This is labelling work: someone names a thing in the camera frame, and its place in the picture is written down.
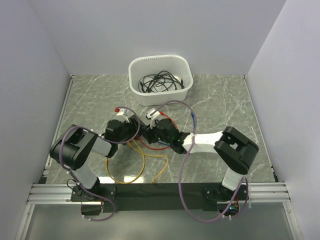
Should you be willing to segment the black network switch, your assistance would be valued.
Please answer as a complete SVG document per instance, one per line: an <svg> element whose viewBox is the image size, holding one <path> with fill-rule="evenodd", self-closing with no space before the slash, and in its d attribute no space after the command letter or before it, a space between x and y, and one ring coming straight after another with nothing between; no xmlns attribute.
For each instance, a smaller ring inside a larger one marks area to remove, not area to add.
<svg viewBox="0 0 320 240"><path fill-rule="evenodd" d="M145 140L152 144L152 136L151 136L151 128L149 125L146 125L140 118L138 118L138 121L140 123L140 128L137 134L137 138L144 137Z"/></svg>

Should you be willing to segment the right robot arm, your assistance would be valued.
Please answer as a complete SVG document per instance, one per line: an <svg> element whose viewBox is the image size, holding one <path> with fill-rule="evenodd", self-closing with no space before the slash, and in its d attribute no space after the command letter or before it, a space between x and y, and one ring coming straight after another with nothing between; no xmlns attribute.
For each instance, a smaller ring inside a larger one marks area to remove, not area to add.
<svg viewBox="0 0 320 240"><path fill-rule="evenodd" d="M255 142L231 126L215 133L195 134L179 131L170 119L165 118L147 126L143 136L149 144L164 142L178 154L218 154L228 166L220 187L220 195L226 200L237 195L239 182L248 174L259 152Z"/></svg>

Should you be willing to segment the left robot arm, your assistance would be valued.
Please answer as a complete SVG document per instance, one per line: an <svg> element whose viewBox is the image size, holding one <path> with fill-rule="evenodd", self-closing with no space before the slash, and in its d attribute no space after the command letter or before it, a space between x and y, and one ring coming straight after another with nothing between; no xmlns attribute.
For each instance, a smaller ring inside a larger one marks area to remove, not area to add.
<svg viewBox="0 0 320 240"><path fill-rule="evenodd" d="M64 169L70 171L73 179L83 186L82 194L89 201L100 197L100 180L92 172L87 158L91 152L111 158L119 144L126 144L141 135L143 122L132 116L128 121L112 119L105 132L99 135L85 127L72 124L51 146L49 155Z"/></svg>

